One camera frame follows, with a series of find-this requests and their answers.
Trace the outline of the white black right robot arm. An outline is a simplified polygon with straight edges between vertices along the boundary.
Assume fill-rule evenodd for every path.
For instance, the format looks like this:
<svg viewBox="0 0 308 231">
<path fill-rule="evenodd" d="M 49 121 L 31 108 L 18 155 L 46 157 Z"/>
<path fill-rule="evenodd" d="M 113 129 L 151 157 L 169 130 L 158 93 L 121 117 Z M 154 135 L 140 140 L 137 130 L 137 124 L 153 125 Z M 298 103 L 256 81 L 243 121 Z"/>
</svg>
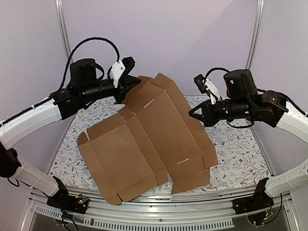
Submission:
<svg viewBox="0 0 308 231">
<path fill-rule="evenodd" d="M 235 119 L 246 119 L 251 125 L 264 122 L 293 134 L 303 142 L 308 141 L 308 114 L 300 109 L 287 95 L 261 90 L 255 85 L 249 69 L 223 70 L 227 99 L 222 99 L 219 90 L 209 79 L 217 68 L 205 76 L 199 74 L 193 80 L 202 94 L 209 99 L 189 111 L 189 115 L 201 121 L 204 127 L 212 127 L 225 120 L 230 124 Z"/>
</svg>

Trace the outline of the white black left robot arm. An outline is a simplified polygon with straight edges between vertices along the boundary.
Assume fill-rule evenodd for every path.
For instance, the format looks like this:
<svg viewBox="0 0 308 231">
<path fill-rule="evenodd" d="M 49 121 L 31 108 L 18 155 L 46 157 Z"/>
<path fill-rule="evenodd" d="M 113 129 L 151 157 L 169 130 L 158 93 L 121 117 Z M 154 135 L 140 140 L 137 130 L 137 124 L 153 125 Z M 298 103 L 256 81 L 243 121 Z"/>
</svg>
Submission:
<svg viewBox="0 0 308 231">
<path fill-rule="evenodd" d="M 132 57 L 116 61 L 108 70 L 107 78 L 97 77 L 103 68 L 87 58 L 70 64 L 70 82 L 66 88 L 33 105 L 20 115 L 0 124 L 0 176 L 12 178 L 40 190 L 61 209 L 71 205 L 71 197 L 64 184 L 33 167 L 20 156 L 14 145 L 35 131 L 60 120 L 65 120 L 80 109 L 87 109 L 97 100 L 114 97 L 121 104 L 126 94 L 141 80 L 130 76 L 135 66 Z"/>
</svg>

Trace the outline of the brown cardboard box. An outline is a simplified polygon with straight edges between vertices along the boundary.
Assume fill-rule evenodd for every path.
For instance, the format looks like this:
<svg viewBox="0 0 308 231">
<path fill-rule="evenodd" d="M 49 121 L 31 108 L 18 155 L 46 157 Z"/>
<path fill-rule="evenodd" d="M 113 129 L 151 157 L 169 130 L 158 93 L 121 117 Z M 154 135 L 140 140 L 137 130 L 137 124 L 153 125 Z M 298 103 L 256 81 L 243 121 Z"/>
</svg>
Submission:
<svg viewBox="0 0 308 231">
<path fill-rule="evenodd" d="M 139 77 L 116 114 L 78 137 L 82 158 L 104 199 L 128 202 L 172 182 L 173 194 L 210 183 L 214 144 L 176 83 L 163 74 Z"/>
</svg>

